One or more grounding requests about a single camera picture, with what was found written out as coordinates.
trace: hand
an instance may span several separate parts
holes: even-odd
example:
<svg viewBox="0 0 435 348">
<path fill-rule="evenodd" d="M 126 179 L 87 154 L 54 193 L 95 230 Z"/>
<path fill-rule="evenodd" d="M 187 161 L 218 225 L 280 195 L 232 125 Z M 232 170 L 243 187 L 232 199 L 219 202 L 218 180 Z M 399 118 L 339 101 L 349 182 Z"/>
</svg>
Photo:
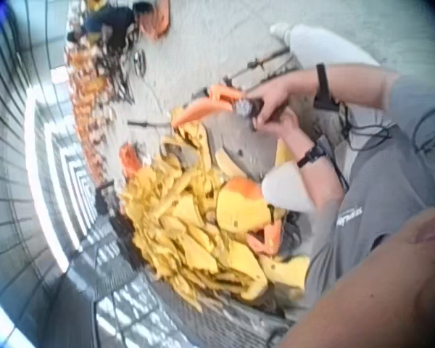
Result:
<svg viewBox="0 0 435 348">
<path fill-rule="evenodd" d="M 259 125 L 257 120 L 253 119 L 253 125 L 257 130 L 271 133 L 281 139 L 289 137 L 299 127 L 298 117 L 289 107 L 282 111 L 277 120 Z"/>
<path fill-rule="evenodd" d="M 260 129 L 269 120 L 274 111 L 287 101 L 289 91 L 284 81 L 283 78 L 276 78 L 249 93 L 248 98 L 261 98 L 264 101 L 264 106 L 254 125 L 256 129 Z"/>
</svg>

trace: wrist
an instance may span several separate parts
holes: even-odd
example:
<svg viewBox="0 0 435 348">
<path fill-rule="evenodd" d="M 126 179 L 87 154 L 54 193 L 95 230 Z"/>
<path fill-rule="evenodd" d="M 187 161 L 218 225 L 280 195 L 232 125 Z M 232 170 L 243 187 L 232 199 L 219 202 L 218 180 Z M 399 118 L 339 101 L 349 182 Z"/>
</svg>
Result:
<svg viewBox="0 0 435 348">
<path fill-rule="evenodd" d="M 314 141 L 298 127 L 284 131 L 281 138 L 291 150 L 296 162 L 300 161 L 315 145 Z"/>
</svg>

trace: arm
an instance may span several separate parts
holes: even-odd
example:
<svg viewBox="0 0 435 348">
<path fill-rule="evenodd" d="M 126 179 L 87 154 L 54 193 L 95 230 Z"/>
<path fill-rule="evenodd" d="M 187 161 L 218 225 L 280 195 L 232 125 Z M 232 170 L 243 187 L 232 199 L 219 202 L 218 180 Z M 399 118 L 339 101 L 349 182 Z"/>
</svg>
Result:
<svg viewBox="0 0 435 348">
<path fill-rule="evenodd" d="M 281 346 L 435 347 L 433 340 L 435 210 L 427 210 L 346 274 Z"/>
<path fill-rule="evenodd" d="M 396 72 L 369 65 L 331 65 L 326 68 L 333 96 L 343 102 L 384 109 L 391 87 L 399 77 Z M 261 96 L 265 105 L 258 117 L 263 124 L 289 94 L 314 96 L 318 90 L 316 69 L 299 70 L 266 83 L 251 97 Z"/>
<path fill-rule="evenodd" d="M 295 162 L 300 161 L 314 146 L 310 137 L 298 127 L 297 116 L 288 109 L 281 115 L 279 122 L 266 123 L 260 129 L 281 138 L 292 153 Z M 321 157 L 314 163 L 307 163 L 300 169 L 300 174 L 317 210 L 330 201 L 343 199 L 343 188 L 327 157 Z"/>
</svg>

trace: gray floor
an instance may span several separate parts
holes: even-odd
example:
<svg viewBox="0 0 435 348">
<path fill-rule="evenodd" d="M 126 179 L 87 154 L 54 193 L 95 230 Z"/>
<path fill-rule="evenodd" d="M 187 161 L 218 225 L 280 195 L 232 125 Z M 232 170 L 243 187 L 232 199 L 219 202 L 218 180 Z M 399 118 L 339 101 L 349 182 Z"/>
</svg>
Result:
<svg viewBox="0 0 435 348">
<path fill-rule="evenodd" d="M 182 105 L 193 92 L 245 67 L 249 60 L 281 47 L 271 37 L 274 22 L 323 26 L 369 51 L 382 65 L 435 83 L 435 16 L 414 0 L 171 0 L 169 33 L 157 42 L 143 38 L 145 82 L 132 75 L 134 105 L 115 105 L 117 122 L 106 146 L 110 176 L 121 180 L 117 158 L 125 141 L 145 144 L 157 153 L 155 130 L 129 128 L 126 120 L 167 122 L 167 111 Z M 277 66 L 275 62 L 268 69 Z M 251 86 L 263 76 L 252 72 L 236 84 Z M 213 141 L 223 139 L 232 155 L 256 178 L 272 163 L 275 141 L 253 134 L 230 115 L 207 120 Z"/>
</svg>

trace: orange plastic piece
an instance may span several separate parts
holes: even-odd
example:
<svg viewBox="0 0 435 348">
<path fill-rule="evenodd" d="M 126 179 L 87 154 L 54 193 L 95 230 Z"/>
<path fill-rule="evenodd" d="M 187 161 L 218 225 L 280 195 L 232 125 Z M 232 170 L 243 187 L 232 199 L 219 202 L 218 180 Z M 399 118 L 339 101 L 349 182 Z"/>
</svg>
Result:
<svg viewBox="0 0 435 348">
<path fill-rule="evenodd" d="M 228 102 L 236 102 L 244 95 L 238 89 L 227 87 L 224 85 L 212 85 L 208 91 L 210 98 L 214 100 L 227 100 Z"/>
<path fill-rule="evenodd" d="M 152 40 L 157 40 L 169 28 L 169 0 L 159 0 L 153 12 L 145 13 L 140 19 L 140 30 Z"/>
<path fill-rule="evenodd" d="M 264 243 L 258 238 L 248 233 L 246 242 L 248 246 L 257 254 L 266 254 L 269 256 L 277 255 L 281 247 L 282 220 L 274 221 L 274 224 L 266 225 L 263 228 Z"/>
<path fill-rule="evenodd" d="M 236 176 L 227 182 L 225 188 L 229 191 L 239 192 L 246 199 L 256 200 L 262 198 L 261 186 L 251 179 Z"/>
<path fill-rule="evenodd" d="M 199 98 L 192 101 L 182 115 L 171 122 L 172 127 L 176 128 L 179 125 L 201 120 L 215 112 L 232 112 L 233 103 L 243 97 L 243 93 L 239 90 L 222 85 L 210 86 L 208 94 L 209 98 Z"/>
<path fill-rule="evenodd" d="M 142 168 L 141 160 L 137 157 L 136 150 L 130 144 L 124 144 L 119 149 L 119 158 L 126 178 L 133 178 Z"/>
</svg>

